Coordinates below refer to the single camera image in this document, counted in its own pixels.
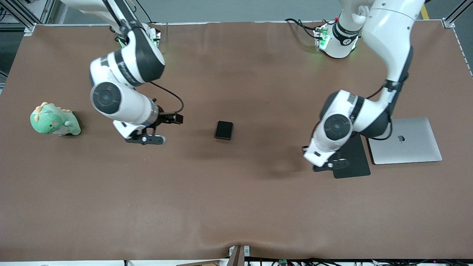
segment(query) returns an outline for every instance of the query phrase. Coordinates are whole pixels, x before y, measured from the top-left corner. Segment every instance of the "silver laptop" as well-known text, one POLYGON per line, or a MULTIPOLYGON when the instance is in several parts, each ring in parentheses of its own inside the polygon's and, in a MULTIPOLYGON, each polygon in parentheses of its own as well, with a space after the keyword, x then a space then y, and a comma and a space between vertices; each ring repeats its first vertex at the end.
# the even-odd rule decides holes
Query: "silver laptop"
MULTIPOLYGON (((369 139, 374 164, 441 161, 442 155, 426 117, 393 119, 389 139, 369 139)), ((383 136, 388 136, 389 127, 383 136)))

